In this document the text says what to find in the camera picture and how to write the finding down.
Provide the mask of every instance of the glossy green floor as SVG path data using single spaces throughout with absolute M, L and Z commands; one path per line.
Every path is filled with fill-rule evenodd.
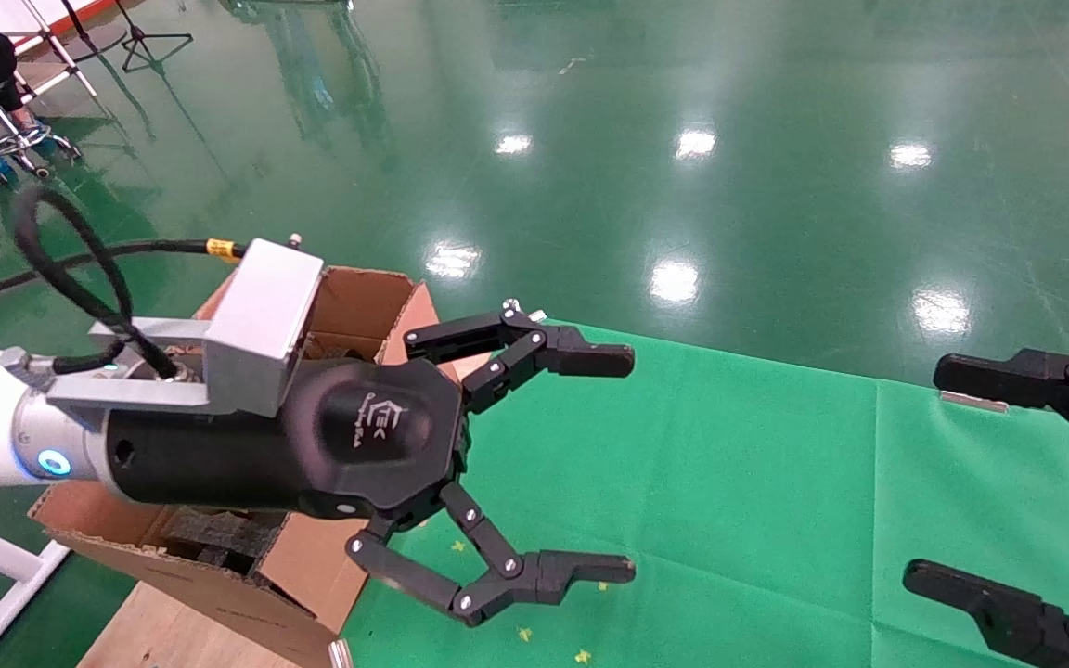
M 67 83 L 41 110 L 108 240 L 299 232 L 427 278 L 446 316 L 517 296 L 913 384 L 946 352 L 1069 351 L 1069 0 L 184 1 L 133 11 L 196 35 L 161 72 L 114 50 L 84 67 L 103 109 Z M 226 271 L 124 269 L 167 316 Z M 87 327 L 38 289 L 0 299 L 0 347 L 84 351 Z M 34 496 L 0 492 L 30 548 Z M 74 559 L 0 665 L 75 665 L 127 588 Z

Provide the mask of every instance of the yellow cable label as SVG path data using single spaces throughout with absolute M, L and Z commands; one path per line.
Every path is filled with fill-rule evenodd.
M 227 263 L 237 264 L 237 258 L 234 258 L 234 243 L 229 239 L 208 239 L 204 249 L 208 254 L 217 255 Z

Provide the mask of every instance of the robotic arm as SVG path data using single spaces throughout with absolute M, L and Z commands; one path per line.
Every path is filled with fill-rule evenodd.
M 90 335 L 127 346 L 94 369 L 0 352 L 0 486 L 83 479 L 136 502 L 366 518 L 348 557 L 469 626 L 513 603 L 559 604 L 576 580 L 632 580 L 618 555 L 517 553 L 460 477 L 469 414 L 542 369 L 628 376 L 633 351 L 506 308 L 407 331 L 398 367 L 301 360 L 323 264 L 254 240 L 211 321 L 106 319 Z M 150 346 L 199 352 L 154 369 Z M 436 367 L 499 349 L 462 385 Z M 467 587 L 387 546 L 443 510 L 487 563 Z
M 1069 422 L 1069 355 L 1023 349 L 1007 361 L 947 355 L 939 389 L 1025 407 L 1051 407 Z M 1069 668 L 1069 616 L 1042 597 L 941 563 L 915 559 L 909 591 L 967 612 L 992 651 L 1038 668 Z

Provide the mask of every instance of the blue indicator light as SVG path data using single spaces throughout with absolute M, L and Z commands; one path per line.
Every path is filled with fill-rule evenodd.
M 73 465 L 68 464 L 68 457 L 56 451 L 41 451 L 38 453 L 38 464 L 51 475 L 68 475 L 73 470 Z

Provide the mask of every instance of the open cardboard box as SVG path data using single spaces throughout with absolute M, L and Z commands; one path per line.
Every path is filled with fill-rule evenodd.
M 195 317 L 213 315 L 226 286 Z M 402 363 L 402 333 L 437 322 L 427 284 L 383 270 L 329 267 L 315 297 L 306 355 L 356 351 Z M 453 368 L 443 368 L 456 379 Z M 97 482 L 63 482 L 31 508 L 48 535 L 94 561 L 149 582 L 301 668 L 329 668 L 335 641 L 365 585 L 344 543 L 361 519 L 285 513 L 277 535 L 247 573 L 188 559 L 160 529 L 173 507 L 127 502 Z

